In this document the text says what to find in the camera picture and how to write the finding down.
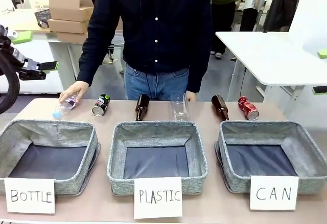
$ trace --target red can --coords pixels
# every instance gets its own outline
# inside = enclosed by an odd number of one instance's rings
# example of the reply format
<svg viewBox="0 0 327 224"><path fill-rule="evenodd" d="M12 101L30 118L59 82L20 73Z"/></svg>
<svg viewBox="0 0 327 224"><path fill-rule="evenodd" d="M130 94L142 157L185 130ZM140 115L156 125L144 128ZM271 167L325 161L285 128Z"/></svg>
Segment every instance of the red can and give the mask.
<svg viewBox="0 0 327 224"><path fill-rule="evenodd" d="M239 99L239 108L244 112L244 115L248 120L256 120L259 117L259 111L251 102L249 102L249 99L246 96L242 96Z"/></svg>

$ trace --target blue jeans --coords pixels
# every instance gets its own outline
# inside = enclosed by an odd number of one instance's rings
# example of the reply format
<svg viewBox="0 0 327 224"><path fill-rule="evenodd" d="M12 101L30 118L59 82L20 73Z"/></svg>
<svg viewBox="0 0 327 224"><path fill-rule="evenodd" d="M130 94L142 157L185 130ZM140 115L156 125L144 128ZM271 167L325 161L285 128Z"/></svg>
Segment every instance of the blue jeans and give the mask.
<svg viewBox="0 0 327 224"><path fill-rule="evenodd" d="M128 100L138 100L141 94L146 94L153 100L170 101L171 95L186 92L189 79L189 69L177 72L145 74L126 64L124 80Z"/></svg>

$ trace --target beige tabletop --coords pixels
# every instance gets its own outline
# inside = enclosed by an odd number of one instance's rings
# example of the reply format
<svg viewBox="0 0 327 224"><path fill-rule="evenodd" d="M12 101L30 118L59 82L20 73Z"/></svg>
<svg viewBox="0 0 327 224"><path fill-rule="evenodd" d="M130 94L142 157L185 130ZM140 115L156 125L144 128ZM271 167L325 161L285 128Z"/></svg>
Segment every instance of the beige tabletop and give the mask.
<svg viewBox="0 0 327 224"><path fill-rule="evenodd" d="M16 9L0 15L0 23L12 31L32 31L33 33L50 33L50 29L40 28L35 17L36 9Z"/></svg>
<svg viewBox="0 0 327 224"><path fill-rule="evenodd" d="M134 101L111 101L103 117L91 113L95 101L84 100L75 108L68 120L91 122L96 126L102 145L91 179L85 191L78 197L56 198L55 215L28 215L7 213L6 199L0 196L0 219L28 221L115 221L134 222L133 197L117 197L111 194L106 174L108 152L114 126L118 122L133 121ZM51 119L57 105L56 99L33 100L17 118ZM283 120L284 116L268 103L255 104L260 120ZM237 103L227 103L231 120L243 120ZM326 224L327 189L316 196L299 196L294 212L250 211L249 195L227 191L221 170L217 166L214 143L218 138L219 119L213 114L210 103L189 103L192 121L199 127L208 159L209 174L204 181L201 195L183 195L183 217L151 219L149 222L221 223L221 224ZM151 102L146 120L169 120L168 102Z"/></svg>

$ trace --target white shoe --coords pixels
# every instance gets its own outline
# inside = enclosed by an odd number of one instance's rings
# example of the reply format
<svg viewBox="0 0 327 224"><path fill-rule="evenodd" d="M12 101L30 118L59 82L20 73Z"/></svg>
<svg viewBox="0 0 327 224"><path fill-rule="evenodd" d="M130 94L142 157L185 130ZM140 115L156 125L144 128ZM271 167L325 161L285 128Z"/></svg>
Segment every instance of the white shoe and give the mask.
<svg viewBox="0 0 327 224"><path fill-rule="evenodd" d="M223 54L217 52L217 53L215 53L215 57L216 57L217 59L222 59Z"/></svg>

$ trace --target clear plastic cup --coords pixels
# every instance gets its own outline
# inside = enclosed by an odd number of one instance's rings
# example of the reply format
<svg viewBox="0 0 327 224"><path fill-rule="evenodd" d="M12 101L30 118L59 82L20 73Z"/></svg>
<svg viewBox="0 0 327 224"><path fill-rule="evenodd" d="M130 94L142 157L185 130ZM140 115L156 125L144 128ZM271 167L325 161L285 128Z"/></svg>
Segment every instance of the clear plastic cup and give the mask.
<svg viewBox="0 0 327 224"><path fill-rule="evenodd" d="M174 120L190 120L188 100L185 93L171 95L170 104Z"/></svg>

